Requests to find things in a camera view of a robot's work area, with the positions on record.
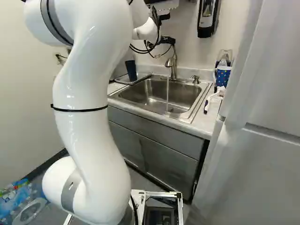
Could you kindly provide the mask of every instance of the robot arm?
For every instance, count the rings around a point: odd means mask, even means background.
[[[107,86],[133,33],[157,35],[153,24],[150,32],[138,32],[151,23],[148,8],[143,0],[130,6],[126,0],[27,0],[25,21],[40,41],[73,46],[54,82],[52,106],[70,157],[48,169],[43,191],[89,224],[117,225],[128,211],[131,186],[108,126]]]

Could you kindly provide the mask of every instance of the gray cabinet door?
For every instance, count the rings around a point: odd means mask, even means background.
[[[139,136],[113,122],[109,122],[109,126],[113,139],[122,156],[142,172],[146,172]]]
[[[108,107],[108,119],[177,152],[199,160],[204,140],[160,123]]]
[[[181,191],[183,197],[189,199],[198,162],[142,136],[140,143],[147,173]]]

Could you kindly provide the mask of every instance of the white refrigerator door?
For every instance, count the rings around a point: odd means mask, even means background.
[[[300,224],[299,21],[300,1],[263,1],[187,225]]]
[[[231,72],[230,80],[226,88],[226,95],[219,111],[219,115],[222,117],[227,117],[234,93],[239,84],[240,76],[242,74],[248,56],[259,13],[261,11],[262,2],[263,0],[252,0],[250,2],[249,13],[244,29],[243,38],[236,60],[233,63],[233,70]]]

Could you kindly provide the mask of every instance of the running water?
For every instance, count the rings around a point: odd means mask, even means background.
[[[166,111],[169,111],[169,76],[167,76],[167,105],[166,105]]]

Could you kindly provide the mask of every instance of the sink basin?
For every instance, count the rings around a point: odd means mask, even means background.
[[[203,94],[209,85],[208,82],[192,84],[192,80],[169,81],[167,101],[166,77],[152,75],[144,81],[110,94],[109,98],[184,122],[191,122],[192,114],[199,109],[205,97]]]

